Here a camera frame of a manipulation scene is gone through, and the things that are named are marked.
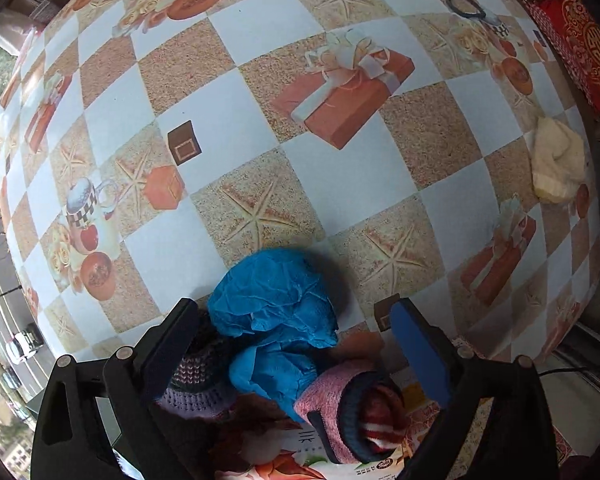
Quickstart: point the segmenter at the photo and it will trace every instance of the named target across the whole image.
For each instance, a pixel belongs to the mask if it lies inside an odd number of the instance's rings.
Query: street
[[[2,229],[0,220],[0,294],[20,286]],[[32,322],[34,319],[21,289],[0,298],[0,362],[5,367],[11,365],[16,371],[22,382],[19,391],[25,400],[29,400],[46,386],[55,362],[47,346],[43,346],[32,358],[22,364],[14,365],[8,360],[4,352],[5,343],[13,337],[14,333],[21,331]]]

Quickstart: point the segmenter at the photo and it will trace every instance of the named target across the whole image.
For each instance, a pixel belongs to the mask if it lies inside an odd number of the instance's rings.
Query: table
[[[588,145],[578,199],[536,198],[540,116],[586,140],[516,0],[72,0],[0,99],[0,209],[56,356],[108,357],[285,246],[391,370],[396,294],[542,358],[595,290],[600,220]]]

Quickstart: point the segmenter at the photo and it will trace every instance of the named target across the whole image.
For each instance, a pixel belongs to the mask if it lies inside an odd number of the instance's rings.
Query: floor
[[[550,356],[539,371],[564,368]],[[600,394],[574,373],[542,378],[554,425],[576,454],[591,456],[600,444]]]

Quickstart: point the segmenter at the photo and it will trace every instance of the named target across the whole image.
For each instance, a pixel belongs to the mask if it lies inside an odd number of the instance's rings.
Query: gift box print
[[[339,150],[415,70],[409,57],[354,29],[329,33],[305,58],[307,73],[272,106]]]

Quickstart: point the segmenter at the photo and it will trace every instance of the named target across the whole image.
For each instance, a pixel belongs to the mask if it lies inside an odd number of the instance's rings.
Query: white ribbon bow
[[[389,49],[376,45],[373,39],[353,29],[327,33],[327,44],[305,53],[304,57],[307,72],[321,73],[324,84],[291,112],[291,118],[298,124],[304,124],[336,88],[353,83],[356,78],[357,84],[348,89],[358,88],[365,78],[382,81],[389,94],[400,88],[400,80],[384,68],[389,63]]]
[[[480,273],[476,276],[471,284],[471,290],[475,290],[480,286],[482,281],[493,269],[494,264],[504,256],[509,248],[509,241],[512,242],[514,248],[520,248],[520,253],[526,251],[527,241],[523,237],[523,232],[526,228],[528,217],[525,210],[522,209],[520,199],[515,196],[510,200],[505,200],[500,204],[500,217],[498,225],[493,230],[493,238],[491,246],[493,247],[493,256]]]

